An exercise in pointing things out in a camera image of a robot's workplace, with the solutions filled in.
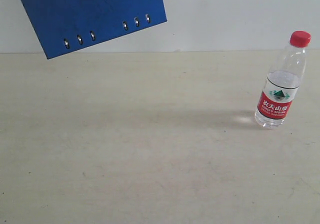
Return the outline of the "blue ring binder notebook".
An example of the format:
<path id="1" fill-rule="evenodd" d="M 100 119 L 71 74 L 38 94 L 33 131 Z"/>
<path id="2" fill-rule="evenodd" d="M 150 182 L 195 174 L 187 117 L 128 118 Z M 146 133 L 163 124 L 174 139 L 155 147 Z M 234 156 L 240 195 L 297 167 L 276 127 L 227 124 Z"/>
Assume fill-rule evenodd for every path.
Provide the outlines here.
<path id="1" fill-rule="evenodd" d="M 167 21 L 163 0 L 20 0 L 48 59 Z"/>

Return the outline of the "clear water bottle red label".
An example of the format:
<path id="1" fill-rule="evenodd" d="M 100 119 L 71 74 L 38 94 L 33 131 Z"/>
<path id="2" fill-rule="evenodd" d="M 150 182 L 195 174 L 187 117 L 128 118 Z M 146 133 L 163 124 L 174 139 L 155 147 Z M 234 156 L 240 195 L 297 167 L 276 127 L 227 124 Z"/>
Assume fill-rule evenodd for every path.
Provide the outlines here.
<path id="1" fill-rule="evenodd" d="M 310 33 L 294 31 L 288 46 L 270 67 L 254 113 L 255 121 L 260 126 L 273 129 L 283 124 L 303 81 L 307 64 L 306 48 L 310 41 Z"/>

